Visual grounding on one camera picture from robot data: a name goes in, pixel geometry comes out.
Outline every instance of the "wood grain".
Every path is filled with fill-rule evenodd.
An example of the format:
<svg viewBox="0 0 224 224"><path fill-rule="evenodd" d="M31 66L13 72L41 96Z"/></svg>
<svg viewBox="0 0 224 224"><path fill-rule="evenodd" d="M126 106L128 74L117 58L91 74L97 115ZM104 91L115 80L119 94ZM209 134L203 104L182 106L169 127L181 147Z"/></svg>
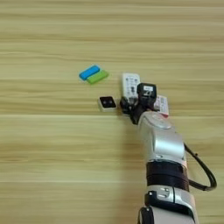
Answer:
<svg viewBox="0 0 224 224"><path fill-rule="evenodd" d="M137 128L96 103L119 100L122 72L168 96L172 122L218 180L192 189L200 223L223 223L223 11L221 0L1 1L0 223L137 222ZM110 76L89 86L78 73L92 64Z"/></svg>

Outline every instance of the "robotic arm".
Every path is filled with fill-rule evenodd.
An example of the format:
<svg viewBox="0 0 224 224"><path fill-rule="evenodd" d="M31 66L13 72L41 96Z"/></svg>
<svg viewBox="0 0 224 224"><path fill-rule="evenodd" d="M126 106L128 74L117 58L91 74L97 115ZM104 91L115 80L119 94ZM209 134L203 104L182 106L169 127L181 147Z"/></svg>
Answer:
<svg viewBox="0 0 224 224"><path fill-rule="evenodd" d="M147 193L138 224L199 224L189 193L185 146L181 136L157 112L144 112L138 124L145 148Z"/></svg>
<svg viewBox="0 0 224 224"><path fill-rule="evenodd" d="M189 185L200 190L213 190L217 184L214 175L183 143L167 118L154 109L157 87L141 83L137 86L138 99L121 99L124 114L138 125L145 148L147 192L145 207L138 215L138 224L199 224L194 197ZM199 162L211 186L203 186L187 177L186 151Z"/></svg>

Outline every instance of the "green block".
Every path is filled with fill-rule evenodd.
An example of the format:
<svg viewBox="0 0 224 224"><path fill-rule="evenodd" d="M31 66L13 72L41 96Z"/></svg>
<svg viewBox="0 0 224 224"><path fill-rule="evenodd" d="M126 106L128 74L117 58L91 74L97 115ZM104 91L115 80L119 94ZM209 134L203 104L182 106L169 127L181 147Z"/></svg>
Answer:
<svg viewBox="0 0 224 224"><path fill-rule="evenodd" d="M96 74L88 77L87 82L90 84L95 84L96 82L101 81L101 80L107 78L108 76L109 76L108 72L101 70L99 73L96 73Z"/></svg>

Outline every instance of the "black cable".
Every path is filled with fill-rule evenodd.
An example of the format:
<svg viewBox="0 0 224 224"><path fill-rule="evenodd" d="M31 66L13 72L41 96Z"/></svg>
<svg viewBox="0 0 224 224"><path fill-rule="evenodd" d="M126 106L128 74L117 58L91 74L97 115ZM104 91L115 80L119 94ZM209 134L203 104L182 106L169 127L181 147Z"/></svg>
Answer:
<svg viewBox="0 0 224 224"><path fill-rule="evenodd" d="M200 160L197 153L193 153L185 144L185 150L199 163L201 168L205 171L209 181L210 186L199 184L193 180L189 179L190 186L200 189L201 191L212 191L217 186L217 182L213 173L208 169L208 167Z"/></svg>

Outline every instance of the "silver arm segment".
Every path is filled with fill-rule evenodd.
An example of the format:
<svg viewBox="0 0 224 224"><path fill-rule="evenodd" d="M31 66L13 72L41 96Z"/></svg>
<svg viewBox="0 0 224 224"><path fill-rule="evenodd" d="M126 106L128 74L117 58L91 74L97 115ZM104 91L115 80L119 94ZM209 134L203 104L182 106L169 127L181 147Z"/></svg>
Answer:
<svg viewBox="0 0 224 224"><path fill-rule="evenodd" d="M147 111L141 115L138 130L145 148L145 162L175 162L186 168L185 146L174 127L157 112ZM171 202L187 207L192 217L153 207L155 224L199 224L194 197L185 190L167 185L149 185L147 193L157 193L157 201Z"/></svg>

